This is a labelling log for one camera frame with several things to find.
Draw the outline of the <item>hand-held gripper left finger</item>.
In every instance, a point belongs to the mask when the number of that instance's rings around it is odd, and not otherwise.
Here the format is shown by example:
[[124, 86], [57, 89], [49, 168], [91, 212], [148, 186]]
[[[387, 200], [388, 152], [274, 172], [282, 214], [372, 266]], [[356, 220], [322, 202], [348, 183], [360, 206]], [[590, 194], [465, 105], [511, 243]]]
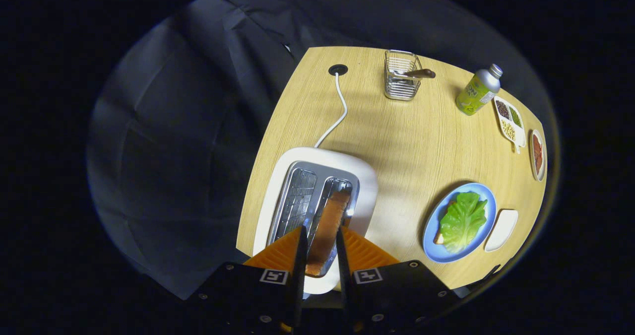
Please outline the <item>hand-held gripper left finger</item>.
[[186, 301], [204, 333], [292, 333], [300, 325], [308, 231], [299, 226], [243, 264], [223, 263]]

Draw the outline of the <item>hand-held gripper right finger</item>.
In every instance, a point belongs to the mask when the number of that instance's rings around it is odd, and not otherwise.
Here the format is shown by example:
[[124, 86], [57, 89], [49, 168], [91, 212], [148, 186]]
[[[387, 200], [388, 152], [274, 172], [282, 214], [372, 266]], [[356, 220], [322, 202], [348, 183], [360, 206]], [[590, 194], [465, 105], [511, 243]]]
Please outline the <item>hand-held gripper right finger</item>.
[[336, 250], [350, 333], [415, 333], [459, 305], [421, 261], [399, 261], [348, 227], [339, 228]]

